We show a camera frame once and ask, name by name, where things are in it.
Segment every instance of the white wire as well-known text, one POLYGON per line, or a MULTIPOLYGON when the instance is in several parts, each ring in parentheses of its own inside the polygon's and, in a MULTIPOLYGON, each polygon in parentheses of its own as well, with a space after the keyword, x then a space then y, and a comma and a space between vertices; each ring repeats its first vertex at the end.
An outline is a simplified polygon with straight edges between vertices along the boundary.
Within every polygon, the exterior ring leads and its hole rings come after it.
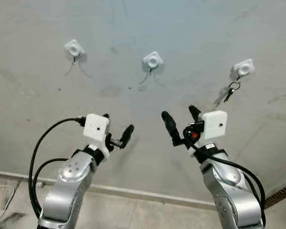
POLYGON ((11 194, 9 200, 6 202, 6 205, 5 205, 4 209, 1 210, 1 214, 0 214, 0 219, 1 219, 2 216, 4 215, 6 209, 8 208, 8 206, 9 206, 9 204, 10 204, 10 202, 11 202, 11 199, 13 198, 13 196, 14 196, 14 194, 15 194, 15 188, 12 187, 12 186, 7 186, 7 185, 0 185, 0 187, 8 187, 8 188, 11 188, 11 189, 13 190, 13 192, 12 192, 12 194, 11 194))

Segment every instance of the floor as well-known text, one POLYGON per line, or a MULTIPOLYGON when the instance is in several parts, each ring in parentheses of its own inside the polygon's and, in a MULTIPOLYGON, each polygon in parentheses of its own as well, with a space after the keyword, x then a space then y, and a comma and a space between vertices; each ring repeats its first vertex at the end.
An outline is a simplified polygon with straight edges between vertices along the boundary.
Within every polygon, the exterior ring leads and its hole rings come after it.
MULTIPOLYGON (((27 182, 0 179, 0 184, 17 188, 13 200, 0 220, 0 229, 36 228, 27 182)), ((37 189, 43 202, 50 186, 37 189)), ((0 189, 0 208, 9 193, 0 189)), ((286 229, 286 199, 266 211, 268 229, 286 229)), ((215 211, 159 202, 87 192, 77 229, 220 229, 215 211)))

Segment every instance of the key ring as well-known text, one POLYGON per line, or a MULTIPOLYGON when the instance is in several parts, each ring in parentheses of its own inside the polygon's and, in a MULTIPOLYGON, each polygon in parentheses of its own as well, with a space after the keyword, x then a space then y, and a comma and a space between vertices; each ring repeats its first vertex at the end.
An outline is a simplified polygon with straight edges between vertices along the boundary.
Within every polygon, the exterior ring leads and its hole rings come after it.
POLYGON ((232 83, 229 84, 229 88, 232 88, 234 91, 238 90, 240 88, 240 82, 233 81, 232 83), (237 84, 238 86, 236 88, 231 87, 233 84, 237 84))

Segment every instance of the wall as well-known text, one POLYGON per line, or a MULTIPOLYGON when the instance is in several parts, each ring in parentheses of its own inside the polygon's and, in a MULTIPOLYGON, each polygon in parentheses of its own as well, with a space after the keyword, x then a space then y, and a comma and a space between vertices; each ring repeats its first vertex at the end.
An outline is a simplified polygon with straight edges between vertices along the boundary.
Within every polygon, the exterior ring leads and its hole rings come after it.
MULTIPOLYGON (((228 112, 219 146, 267 192, 286 181, 286 0, 0 0, 0 171, 27 174, 37 139, 57 120, 109 113, 114 136, 129 123, 135 132, 94 183, 210 200, 198 163, 172 147, 160 119, 168 110, 182 129, 190 104, 228 112), (63 52, 71 39, 87 52, 80 66, 63 52), (141 59, 152 51, 165 67, 142 87, 141 59), (248 58, 256 72, 215 104, 230 68, 248 58)), ((82 129, 65 124, 37 164, 83 145, 82 129)))

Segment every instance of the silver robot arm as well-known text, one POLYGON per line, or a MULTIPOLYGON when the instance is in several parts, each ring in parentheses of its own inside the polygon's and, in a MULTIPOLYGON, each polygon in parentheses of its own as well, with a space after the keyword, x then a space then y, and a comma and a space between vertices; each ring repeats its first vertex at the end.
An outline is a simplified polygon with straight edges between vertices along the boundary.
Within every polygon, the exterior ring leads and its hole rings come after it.
POLYGON ((48 193, 38 220, 39 229, 73 229, 98 165, 109 158, 114 146, 124 148, 134 126, 130 125, 120 140, 111 138, 109 116, 89 114, 85 119, 84 136, 91 142, 76 150, 59 169, 56 183, 48 193))
POLYGON ((214 111, 201 115, 194 106, 190 106, 189 110, 195 122, 184 129, 184 139, 180 138, 175 121, 166 111, 162 112, 162 119, 173 145, 185 145, 190 156, 196 157, 201 164, 204 183, 213 196, 222 227, 263 229, 261 204, 247 187, 242 170, 214 160, 218 158, 230 162, 227 153, 218 150, 210 141, 225 134, 226 113, 214 111))

